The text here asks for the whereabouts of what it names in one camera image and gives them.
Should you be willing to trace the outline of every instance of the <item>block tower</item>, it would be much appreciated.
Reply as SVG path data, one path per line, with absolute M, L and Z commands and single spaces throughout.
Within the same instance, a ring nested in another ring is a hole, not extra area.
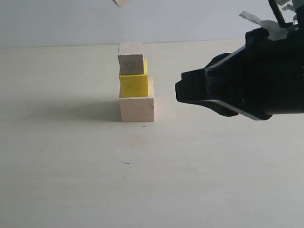
M 154 121 L 154 84 L 143 57 L 143 43 L 120 43 L 119 106 L 123 122 Z

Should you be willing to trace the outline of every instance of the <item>small wooden cube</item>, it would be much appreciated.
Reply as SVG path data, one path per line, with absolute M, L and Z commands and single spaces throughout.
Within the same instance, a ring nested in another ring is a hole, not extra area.
M 148 61 L 142 75 L 119 75 L 122 97 L 149 96 Z
M 118 49 L 118 61 L 120 66 L 120 75 L 144 74 L 143 43 L 120 43 Z
M 119 106 L 123 122 L 153 122 L 154 113 L 154 85 L 149 77 L 149 96 L 123 98 L 120 92 Z

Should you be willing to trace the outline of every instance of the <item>yellow block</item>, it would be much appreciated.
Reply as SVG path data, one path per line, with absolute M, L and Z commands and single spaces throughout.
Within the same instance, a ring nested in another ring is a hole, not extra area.
M 122 97 L 149 96 L 148 87 L 148 61 L 144 61 L 144 74 L 121 75 L 119 74 Z

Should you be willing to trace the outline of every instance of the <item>white table surface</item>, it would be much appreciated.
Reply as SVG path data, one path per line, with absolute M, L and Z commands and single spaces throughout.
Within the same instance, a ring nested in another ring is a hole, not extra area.
M 175 99 L 182 72 L 243 43 L 145 44 L 144 124 L 119 122 L 118 46 L 0 49 L 0 227 L 304 227 L 304 114 Z

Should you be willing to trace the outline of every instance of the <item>white wall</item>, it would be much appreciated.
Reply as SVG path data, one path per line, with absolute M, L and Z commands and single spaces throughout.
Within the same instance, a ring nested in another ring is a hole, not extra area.
M 0 47 L 243 38 L 242 10 L 274 18 L 267 0 L 0 0 Z

